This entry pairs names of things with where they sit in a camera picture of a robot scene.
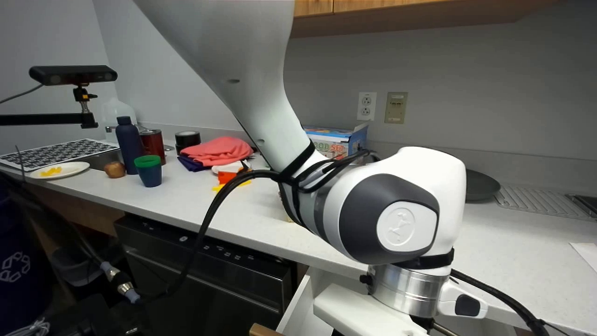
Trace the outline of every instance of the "red can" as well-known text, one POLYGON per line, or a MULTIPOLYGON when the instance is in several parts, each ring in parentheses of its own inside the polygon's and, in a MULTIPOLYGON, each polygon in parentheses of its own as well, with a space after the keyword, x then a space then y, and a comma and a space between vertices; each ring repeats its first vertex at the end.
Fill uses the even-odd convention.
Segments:
POLYGON ((144 130, 139 133, 141 141, 145 147, 146 154, 159 155, 162 159, 162 166, 166 164, 166 154, 164 152, 164 140, 160 130, 144 130))

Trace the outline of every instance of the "light switch plate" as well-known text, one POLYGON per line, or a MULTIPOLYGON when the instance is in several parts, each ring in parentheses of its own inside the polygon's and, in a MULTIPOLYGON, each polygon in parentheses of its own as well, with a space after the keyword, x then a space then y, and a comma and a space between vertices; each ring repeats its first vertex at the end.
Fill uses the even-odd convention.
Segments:
POLYGON ((386 124, 404 124, 407 112, 408 92, 388 92, 386 102, 386 124))
POLYGON ((375 105, 377 92, 359 92, 359 103, 356 109, 357 120, 373 120, 375 117, 375 105))

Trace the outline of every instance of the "purple cloth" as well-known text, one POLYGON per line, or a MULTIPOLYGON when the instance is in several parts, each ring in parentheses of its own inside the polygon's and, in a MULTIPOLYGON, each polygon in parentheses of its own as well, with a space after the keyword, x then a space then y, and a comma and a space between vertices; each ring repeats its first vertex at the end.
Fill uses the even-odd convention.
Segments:
POLYGON ((200 172, 202 170, 207 170, 207 169, 211 168, 211 167, 205 167, 201 162, 193 161, 193 159, 190 157, 179 156, 179 161, 190 172, 200 172))

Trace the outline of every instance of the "white paper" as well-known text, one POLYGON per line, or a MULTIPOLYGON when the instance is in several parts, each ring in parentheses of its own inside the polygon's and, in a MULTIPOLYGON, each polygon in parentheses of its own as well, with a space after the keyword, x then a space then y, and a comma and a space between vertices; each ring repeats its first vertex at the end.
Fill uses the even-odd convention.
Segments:
POLYGON ((570 245, 597 272, 597 245, 593 243, 570 243, 570 245))

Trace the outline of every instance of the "white countertop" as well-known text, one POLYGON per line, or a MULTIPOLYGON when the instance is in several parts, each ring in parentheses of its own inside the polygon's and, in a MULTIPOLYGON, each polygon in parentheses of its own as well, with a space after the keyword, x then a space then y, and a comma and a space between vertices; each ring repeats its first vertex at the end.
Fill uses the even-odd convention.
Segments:
MULTIPOLYGON (((188 172, 175 152, 168 153, 167 162, 163 184, 156 188, 145 188, 136 175, 109 179, 93 169, 49 182, 27 180, 198 231, 217 178, 209 170, 188 172)), ((258 156, 252 164, 263 167, 263 160, 258 156)), ((4 166, 0 170, 20 176, 4 166)), ((353 278, 367 269, 285 218, 276 184, 253 180, 226 199, 208 235, 353 278)), ((597 243, 597 223, 502 209, 493 202, 467 204, 453 267, 509 294, 538 318, 597 335, 597 273, 570 242, 597 243)), ((524 325, 499 300, 476 288, 471 291, 490 304, 488 318, 524 325)))

